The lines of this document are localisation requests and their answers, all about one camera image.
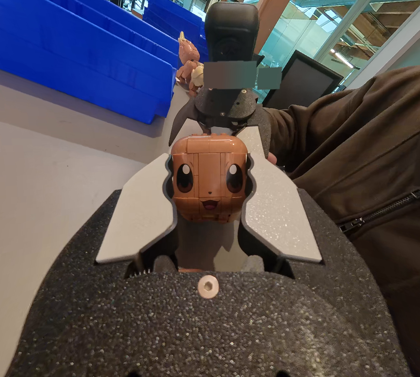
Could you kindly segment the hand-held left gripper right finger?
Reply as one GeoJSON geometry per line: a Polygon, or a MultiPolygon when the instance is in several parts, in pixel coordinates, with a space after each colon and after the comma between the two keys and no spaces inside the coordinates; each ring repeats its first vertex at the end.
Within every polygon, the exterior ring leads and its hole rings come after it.
{"type": "Polygon", "coordinates": [[[276,255],[320,263],[322,256],[297,186],[263,155],[249,154],[248,159],[252,190],[241,214],[245,230],[276,255]]]}

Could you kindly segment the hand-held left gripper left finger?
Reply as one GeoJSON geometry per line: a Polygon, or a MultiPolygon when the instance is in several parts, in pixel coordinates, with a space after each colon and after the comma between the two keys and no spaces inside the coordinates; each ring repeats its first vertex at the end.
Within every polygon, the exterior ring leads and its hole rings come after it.
{"type": "Polygon", "coordinates": [[[170,161],[168,153],[160,155],[123,186],[97,263],[133,260],[175,229],[176,206],[166,190],[170,161]]]}

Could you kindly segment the brown lego head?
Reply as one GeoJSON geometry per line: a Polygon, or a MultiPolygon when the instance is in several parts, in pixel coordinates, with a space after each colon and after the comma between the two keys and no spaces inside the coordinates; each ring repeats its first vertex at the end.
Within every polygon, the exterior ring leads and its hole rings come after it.
{"type": "Polygon", "coordinates": [[[177,211],[190,222],[234,222],[245,201],[248,149],[227,134],[193,134],[171,149],[177,211]]]}

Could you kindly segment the brown lego body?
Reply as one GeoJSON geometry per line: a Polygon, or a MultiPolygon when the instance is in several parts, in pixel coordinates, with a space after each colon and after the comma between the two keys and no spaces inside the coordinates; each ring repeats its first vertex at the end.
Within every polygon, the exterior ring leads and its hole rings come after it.
{"type": "Polygon", "coordinates": [[[183,31],[178,42],[181,67],[176,72],[176,83],[188,90],[189,96],[196,97],[204,84],[204,64],[199,61],[198,49],[185,38],[183,31]]]}

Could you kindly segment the black flat monitor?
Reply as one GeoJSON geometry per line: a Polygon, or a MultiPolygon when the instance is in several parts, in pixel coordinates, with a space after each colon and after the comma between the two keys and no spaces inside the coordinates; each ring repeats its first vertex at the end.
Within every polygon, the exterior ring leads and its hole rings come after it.
{"type": "Polygon", "coordinates": [[[291,105],[308,107],[332,93],[342,80],[343,76],[295,50],[282,69],[280,88],[270,90],[262,106],[278,110],[291,105]]]}

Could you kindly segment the blue plastic bin stack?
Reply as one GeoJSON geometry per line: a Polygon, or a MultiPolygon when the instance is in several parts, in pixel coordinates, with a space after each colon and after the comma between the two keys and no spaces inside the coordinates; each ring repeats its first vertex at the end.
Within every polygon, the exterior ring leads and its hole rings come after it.
{"type": "Polygon", "coordinates": [[[181,32],[198,50],[201,63],[208,62],[204,21],[170,0],[149,0],[143,21],[176,41],[181,32]]]}

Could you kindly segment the person's brown zip jacket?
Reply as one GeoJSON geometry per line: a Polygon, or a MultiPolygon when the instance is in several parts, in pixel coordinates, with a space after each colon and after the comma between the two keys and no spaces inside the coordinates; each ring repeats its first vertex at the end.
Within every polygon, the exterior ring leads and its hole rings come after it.
{"type": "Polygon", "coordinates": [[[333,183],[333,169],[300,177],[353,243],[390,310],[402,351],[419,376],[419,134],[333,183]]]}

